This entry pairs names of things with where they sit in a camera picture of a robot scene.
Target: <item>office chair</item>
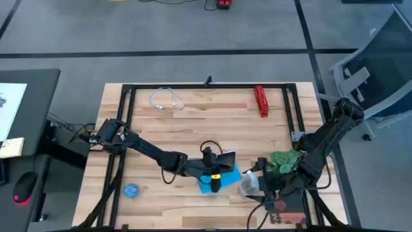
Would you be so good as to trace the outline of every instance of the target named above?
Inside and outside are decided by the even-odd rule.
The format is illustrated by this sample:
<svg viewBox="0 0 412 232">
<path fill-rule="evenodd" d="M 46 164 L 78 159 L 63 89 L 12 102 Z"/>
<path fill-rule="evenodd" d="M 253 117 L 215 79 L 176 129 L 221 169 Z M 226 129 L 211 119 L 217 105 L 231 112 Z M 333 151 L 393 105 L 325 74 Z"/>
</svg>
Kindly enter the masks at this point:
<svg viewBox="0 0 412 232">
<path fill-rule="evenodd" d="M 364 108 L 365 119 L 383 128 L 412 115 L 412 27 L 395 11 L 369 43 L 330 68 L 339 96 L 318 94 L 327 101 L 347 97 Z M 370 120 L 363 136 L 376 135 Z"/>
</svg>

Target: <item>white object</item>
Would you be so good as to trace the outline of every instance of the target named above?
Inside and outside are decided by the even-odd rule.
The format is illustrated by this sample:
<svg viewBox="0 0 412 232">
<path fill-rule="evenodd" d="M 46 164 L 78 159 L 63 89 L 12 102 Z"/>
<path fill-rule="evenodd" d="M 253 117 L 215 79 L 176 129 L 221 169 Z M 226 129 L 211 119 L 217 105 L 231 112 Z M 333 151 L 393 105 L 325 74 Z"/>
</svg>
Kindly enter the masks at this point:
<svg viewBox="0 0 412 232">
<path fill-rule="evenodd" d="M 175 109 L 173 109 L 173 110 L 164 110 L 164 108 L 165 108 L 164 106 L 161 106 L 161 105 L 158 105 L 158 104 L 153 103 L 153 96 L 154 96 L 156 93 L 158 93 L 158 92 L 160 92 L 160 91 L 164 91 L 164 90 L 167 90 L 167 91 L 170 92 L 171 97 L 172 97 L 173 108 L 175 108 Z M 176 96 L 178 99 L 180 99 L 180 100 L 182 101 L 182 106 L 180 106 L 179 108 L 176 108 L 176 102 L 174 101 L 174 96 Z M 157 90 L 155 90 L 155 91 L 153 91 L 152 93 L 149 94 L 149 104 L 150 104 L 151 106 L 153 106 L 154 108 L 158 108 L 160 111 L 162 111 L 162 112 L 164 112 L 164 113 L 173 113 L 173 112 L 176 112 L 176 111 L 178 111 L 178 110 L 183 109 L 183 107 L 185 107 L 186 102 L 185 102 L 185 100 L 183 100 L 182 97 L 180 97 L 180 96 L 179 96 L 174 90 L 172 90 L 171 88 L 159 88 L 159 89 L 157 89 Z"/>
<path fill-rule="evenodd" d="M 21 156 L 24 138 L 7 139 L 0 148 L 0 159 Z"/>
<path fill-rule="evenodd" d="M 7 139 L 27 84 L 0 83 L 0 142 Z"/>
<path fill-rule="evenodd" d="M 246 177 L 243 178 L 238 190 L 239 194 L 243 197 L 246 197 L 247 195 L 257 195 L 259 193 L 258 178 L 248 170 L 246 172 Z"/>
</svg>

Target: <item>blue ball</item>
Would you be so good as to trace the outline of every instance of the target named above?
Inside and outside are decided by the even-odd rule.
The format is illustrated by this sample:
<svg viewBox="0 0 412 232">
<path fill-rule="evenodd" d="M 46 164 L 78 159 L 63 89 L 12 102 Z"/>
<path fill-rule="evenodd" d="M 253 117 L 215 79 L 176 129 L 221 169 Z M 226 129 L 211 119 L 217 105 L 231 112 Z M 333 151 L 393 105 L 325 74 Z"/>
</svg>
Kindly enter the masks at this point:
<svg viewBox="0 0 412 232">
<path fill-rule="evenodd" d="M 135 198 L 139 194 L 139 187 L 136 184 L 126 184 L 124 186 L 124 195 L 129 198 Z"/>
</svg>

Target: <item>red device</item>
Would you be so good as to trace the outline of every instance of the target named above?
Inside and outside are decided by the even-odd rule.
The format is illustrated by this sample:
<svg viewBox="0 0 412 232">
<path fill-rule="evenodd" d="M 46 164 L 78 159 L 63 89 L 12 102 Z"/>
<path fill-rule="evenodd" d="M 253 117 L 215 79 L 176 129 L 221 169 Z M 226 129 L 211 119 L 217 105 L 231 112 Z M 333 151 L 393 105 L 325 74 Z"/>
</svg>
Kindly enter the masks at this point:
<svg viewBox="0 0 412 232">
<path fill-rule="evenodd" d="M 219 9 L 226 9 L 228 10 L 232 4 L 232 0 L 216 0 L 216 6 Z"/>
<path fill-rule="evenodd" d="M 255 97 L 261 117 L 268 117 L 269 105 L 262 86 L 255 86 Z"/>
</svg>

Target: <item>yellow object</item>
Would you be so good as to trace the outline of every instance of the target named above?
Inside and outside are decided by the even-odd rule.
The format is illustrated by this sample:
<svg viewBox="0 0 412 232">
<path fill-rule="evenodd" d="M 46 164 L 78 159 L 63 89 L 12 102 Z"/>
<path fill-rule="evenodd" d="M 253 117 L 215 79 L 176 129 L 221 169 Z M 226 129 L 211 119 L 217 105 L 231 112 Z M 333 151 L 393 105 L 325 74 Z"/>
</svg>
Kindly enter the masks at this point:
<svg viewBox="0 0 412 232">
<path fill-rule="evenodd" d="M 7 139 L 0 148 L 0 159 L 21 156 L 24 138 Z"/>
<path fill-rule="evenodd" d="M 220 179 L 220 174 L 212 175 L 212 179 Z"/>
</svg>

